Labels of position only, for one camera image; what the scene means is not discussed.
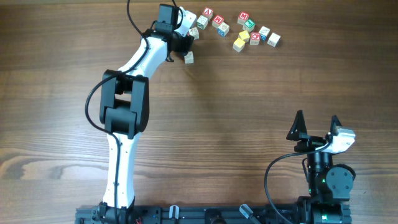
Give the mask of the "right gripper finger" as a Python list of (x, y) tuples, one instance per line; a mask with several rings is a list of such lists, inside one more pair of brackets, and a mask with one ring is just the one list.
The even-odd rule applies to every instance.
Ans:
[(333, 115), (331, 117), (330, 134), (336, 134), (336, 127), (337, 126), (342, 126), (342, 124), (340, 123), (337, 115)]
[(305, 119), (302, 110), (298, 110), (293, 125), (288, 132), (286, 140), (290, 141), (301, 141), (308, 139), (307, 128), (305, 125)]

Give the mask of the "yellow K letter block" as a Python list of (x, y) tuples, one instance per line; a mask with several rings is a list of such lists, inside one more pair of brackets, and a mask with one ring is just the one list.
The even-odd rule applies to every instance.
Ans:
[(251, 35), (247, 30), (244, 30), (238, 34), (238, 37), (245, 42), (249, 42)]

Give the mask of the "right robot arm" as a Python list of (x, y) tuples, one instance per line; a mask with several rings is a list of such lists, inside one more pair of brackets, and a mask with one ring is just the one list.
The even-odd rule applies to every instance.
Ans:
[(333, 156), (347, 151), (355, 137), (354, 131), (342, 126), (335, 115), (326, 136), (311, 136), (307, 133), (303, 111), (297, 111), (287, 139), (297, 142), (295, 152), (307, 155), (303, 168), (310, 195), (298, 198), (292, 212), (293, 223), (352, 222), (347, 202), (356, 173), (350, 166), (334, 164)]

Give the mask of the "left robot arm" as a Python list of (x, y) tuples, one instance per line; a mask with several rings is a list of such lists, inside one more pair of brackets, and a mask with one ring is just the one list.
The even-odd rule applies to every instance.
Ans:
[(160, 4), (141, 44), (118, 70), (107, 70), (99, 83), (99, 120), (109, 144), (108, 183), (94, 221), (134, 223), (134, 168), (137, 143), (149, 121), (149, 80), (171, 52), (187, 55), (194, 38), (188, 31), (197, 16), (175, 5)]

